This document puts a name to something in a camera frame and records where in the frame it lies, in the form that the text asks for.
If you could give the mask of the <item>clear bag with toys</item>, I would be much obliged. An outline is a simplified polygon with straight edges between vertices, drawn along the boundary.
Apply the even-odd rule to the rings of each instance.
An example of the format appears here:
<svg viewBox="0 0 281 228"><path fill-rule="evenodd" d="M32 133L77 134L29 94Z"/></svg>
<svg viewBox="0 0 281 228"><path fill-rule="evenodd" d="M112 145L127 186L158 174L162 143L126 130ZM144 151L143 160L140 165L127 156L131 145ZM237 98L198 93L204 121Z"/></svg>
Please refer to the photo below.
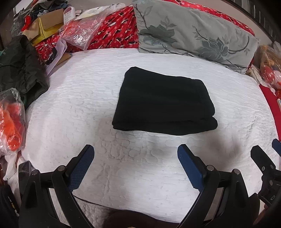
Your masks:
<svg viewBox="0 0 281 228"><path fill-rule="evenodd" d="M274 42L272 46L259 46L254 63L246 75L252 77L259 85L268 87L280 99L280 44Z"/></svg>

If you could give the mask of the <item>black pants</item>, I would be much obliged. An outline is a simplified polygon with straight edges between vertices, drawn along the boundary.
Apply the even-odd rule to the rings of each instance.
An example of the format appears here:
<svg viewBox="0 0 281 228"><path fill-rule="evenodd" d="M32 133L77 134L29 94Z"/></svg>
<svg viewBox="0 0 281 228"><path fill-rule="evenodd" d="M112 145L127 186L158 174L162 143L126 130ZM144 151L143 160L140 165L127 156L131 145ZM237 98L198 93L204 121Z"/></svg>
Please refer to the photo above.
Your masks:
<svg viewBox="0 0 281 228"><path fill-rule="evenodd" d="M182 136L215 130L214 114L201 80L131 67L124 75L112 126Z"/></svg>

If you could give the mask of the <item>cardboard box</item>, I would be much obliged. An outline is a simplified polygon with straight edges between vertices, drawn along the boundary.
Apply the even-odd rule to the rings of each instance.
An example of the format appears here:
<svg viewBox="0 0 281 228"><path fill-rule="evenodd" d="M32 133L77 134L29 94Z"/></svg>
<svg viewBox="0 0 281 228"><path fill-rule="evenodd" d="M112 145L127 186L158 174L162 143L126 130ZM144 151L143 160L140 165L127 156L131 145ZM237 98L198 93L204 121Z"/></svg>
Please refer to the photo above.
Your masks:
<svg viewBox="0 0 281 228"><path fill-rule="evenodd" d="M33 46L54 35L63 26L63 9L38 17L22 32Z"/></svg>

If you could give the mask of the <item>dark green garment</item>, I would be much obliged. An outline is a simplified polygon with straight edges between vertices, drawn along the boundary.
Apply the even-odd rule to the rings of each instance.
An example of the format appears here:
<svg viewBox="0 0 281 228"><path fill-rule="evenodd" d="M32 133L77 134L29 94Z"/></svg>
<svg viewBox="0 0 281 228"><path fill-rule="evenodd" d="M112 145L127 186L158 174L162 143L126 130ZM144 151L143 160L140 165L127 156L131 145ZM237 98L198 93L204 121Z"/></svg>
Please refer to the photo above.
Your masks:
<svg viewBox="0 0 281 228"><path fill-rule="evenodd" d="M27 109L49 89L45 69L25 35L13 37L1 51L1 92L15 88Z"/></svg>

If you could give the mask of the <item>red patterned bedsheet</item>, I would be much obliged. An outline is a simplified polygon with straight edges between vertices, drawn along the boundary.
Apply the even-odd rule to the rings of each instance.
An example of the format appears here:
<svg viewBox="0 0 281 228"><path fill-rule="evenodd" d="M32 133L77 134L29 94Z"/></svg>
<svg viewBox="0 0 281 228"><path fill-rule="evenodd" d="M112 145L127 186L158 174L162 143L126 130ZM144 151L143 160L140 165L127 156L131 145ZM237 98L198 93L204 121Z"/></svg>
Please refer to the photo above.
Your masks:
<svg viewBox="0 0 281 228"><path fill-rule="evenodd" d="M207 9L202 5L181 1L184 3L182 6L192 6L197 9ZM51 37L43 40L35 46L40 60L46 61L52 54L52 49L56 46L59 39L59 34L56 33ZM98 32L93 36L87 50L101 49L101 48L138 48L138 35L136 17L132 6L126 6L113 14L108 15L102 22ZM80 48L67 44L67 52L82 51ZM260 85L268 105L271 109L278 137L280 140L280 108L277 104L277 97L272 93L269 87Z"/></svg>

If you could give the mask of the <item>clutter pile of clothes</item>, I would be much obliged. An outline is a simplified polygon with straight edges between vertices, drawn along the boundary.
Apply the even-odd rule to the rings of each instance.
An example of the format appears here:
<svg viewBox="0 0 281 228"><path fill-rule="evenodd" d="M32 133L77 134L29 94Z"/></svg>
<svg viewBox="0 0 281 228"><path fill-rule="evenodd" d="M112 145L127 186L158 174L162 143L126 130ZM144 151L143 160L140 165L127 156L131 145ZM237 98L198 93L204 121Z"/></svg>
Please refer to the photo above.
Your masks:
<svg viewBox="0 0 281 228"><path fill-rule="evenodd" d="M31 24L44 14L59 9L66 9L68 1L32 1L30 6L21 9L14 15L13 25L11 26L11 36L15 37L22 34L23 31L31 27Z"/></svg>

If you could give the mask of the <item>grey floral pillow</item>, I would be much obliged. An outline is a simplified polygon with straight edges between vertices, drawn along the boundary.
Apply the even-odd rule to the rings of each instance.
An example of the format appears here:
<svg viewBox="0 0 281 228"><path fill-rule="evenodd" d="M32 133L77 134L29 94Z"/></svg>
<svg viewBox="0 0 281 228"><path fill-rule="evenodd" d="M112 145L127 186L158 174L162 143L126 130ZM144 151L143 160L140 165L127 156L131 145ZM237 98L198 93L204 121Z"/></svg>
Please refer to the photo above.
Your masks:
<svg viewBox="0 0 281 228"><path fill-rule="evenodd" d="M133 1L139 51L193 56L245 74L258 39L225 19L168 1Z"/></svg>

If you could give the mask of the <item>clear plastic bag red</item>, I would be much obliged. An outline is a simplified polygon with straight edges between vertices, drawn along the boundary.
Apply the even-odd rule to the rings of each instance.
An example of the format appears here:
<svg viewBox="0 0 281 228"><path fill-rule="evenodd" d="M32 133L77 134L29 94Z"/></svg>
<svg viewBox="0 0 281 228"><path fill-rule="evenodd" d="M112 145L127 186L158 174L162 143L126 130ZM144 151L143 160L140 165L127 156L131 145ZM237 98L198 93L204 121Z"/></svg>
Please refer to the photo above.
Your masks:
<svg viewBox="0 0 281 228"><path fill-rule="evenodd" d="M87 50L105 18L124 7L124 3L115 3L87 9L75 19L64 24L59 30L59 36L67 43L82 50Z"/></svg>

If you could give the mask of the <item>orange item plastic bag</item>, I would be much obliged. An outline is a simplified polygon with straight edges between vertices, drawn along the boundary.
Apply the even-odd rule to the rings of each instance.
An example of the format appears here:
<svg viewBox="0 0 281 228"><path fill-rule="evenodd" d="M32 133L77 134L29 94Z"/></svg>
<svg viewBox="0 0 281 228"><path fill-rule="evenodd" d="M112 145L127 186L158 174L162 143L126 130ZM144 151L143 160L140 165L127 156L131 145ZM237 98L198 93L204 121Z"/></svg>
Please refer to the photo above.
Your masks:
<svg viewBox="0 0 281 228"><path fill-rule="evenodd" d="M1 154L17 153L25 147L25 109L15 88L1 92Z"/></svg>

